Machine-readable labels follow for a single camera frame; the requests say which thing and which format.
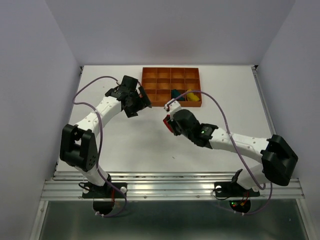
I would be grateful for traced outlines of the teal sock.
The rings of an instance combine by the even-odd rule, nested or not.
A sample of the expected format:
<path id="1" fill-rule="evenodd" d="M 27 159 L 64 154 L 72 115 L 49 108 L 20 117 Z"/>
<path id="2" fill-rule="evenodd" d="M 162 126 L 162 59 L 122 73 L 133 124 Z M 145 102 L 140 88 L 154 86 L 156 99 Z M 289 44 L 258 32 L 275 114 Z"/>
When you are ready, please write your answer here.
<path id="1" fill-rule="evenodd" d="M 181 94 L 182 94 L 182 92 L 180 92 L 177 89 L 172 89 L 171 90 L 171 98 L 172 99 L 175 99 L 175 98 L 179 97 Z M 184 96 L 181 96 L 181 97 L 179 97 L 177 99 L 177 101 L 179 101 L 179 102 L 184 102 L 185 100 L 186 100 L 186 98 Z"/>

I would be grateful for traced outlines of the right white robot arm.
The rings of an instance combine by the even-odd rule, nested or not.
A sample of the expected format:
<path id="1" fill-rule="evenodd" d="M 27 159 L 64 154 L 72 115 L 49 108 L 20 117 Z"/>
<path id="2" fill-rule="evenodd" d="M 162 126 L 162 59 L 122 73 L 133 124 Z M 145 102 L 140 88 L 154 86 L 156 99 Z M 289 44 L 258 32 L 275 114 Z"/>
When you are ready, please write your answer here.
<path id="1" fill-rule="evenodd" d="M 236 153 L 258 163 L 251 168 L 245 164 L 236 172 L 230 182 L 231 192 L 235 195 L 262 184 L 288 186 L 291 181 L 298 156 L 279 135 L 256 138 L 228 133 L 216 125 L 200 123 L 187 109 L 167 114 L 163 122 L 175 136 L 183 135 L 198 147 Z"/>

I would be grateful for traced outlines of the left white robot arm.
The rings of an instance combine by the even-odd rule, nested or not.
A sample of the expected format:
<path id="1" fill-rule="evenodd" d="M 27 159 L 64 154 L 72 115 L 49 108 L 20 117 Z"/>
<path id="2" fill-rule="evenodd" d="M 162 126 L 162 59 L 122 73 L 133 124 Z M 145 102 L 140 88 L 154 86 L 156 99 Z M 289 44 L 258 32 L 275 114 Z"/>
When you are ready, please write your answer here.
<path id="1" fill-rule="evenodd" d="M 82 173 L 94 185 L 95 193 L 106 197 L 111 193 L 111 181 L 109 174 L 99 166 L 102 142 L 96 138 L 103 136 L 103 128 L 120 112 L 132 118 L 152 104 L 139 80 L 125 75 L 116 87 L 105 93 L 97 106 L 89 103 L 85 106 L 91 108 L 85 118 L 63 127 L 59 158 Z"/>

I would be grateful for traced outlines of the red sock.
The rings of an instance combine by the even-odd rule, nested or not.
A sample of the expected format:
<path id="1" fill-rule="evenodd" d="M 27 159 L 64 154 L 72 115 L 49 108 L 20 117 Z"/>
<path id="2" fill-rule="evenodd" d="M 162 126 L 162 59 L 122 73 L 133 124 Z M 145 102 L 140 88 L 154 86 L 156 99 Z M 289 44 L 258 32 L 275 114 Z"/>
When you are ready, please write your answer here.
<path id="1" fill-rule="evenodd" d="M 174 130 L 173 130 L 172 125 L 171 125 L 170 115 L 167 115 L 167 116 L 163 119 L 163 123 L 164 123 L 165 126 L 169 129 L 169 131 L 170 131 L 171 133 L 174 133 Z"/>

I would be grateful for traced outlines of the yellow bear sock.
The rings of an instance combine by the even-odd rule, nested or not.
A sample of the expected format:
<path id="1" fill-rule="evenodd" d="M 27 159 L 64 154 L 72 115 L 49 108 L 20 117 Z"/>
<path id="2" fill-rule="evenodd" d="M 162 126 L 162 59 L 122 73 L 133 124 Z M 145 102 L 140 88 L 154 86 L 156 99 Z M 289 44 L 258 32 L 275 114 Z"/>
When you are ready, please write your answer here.
<path id="1" fill-rule="evenodd" d="M 186 96 L 186 99 L 190 102 L 200 101 L 200 98 L 195 93 L 193 93 L 191 89 L 187 90 L 187 94 L 185 96 Z"/>

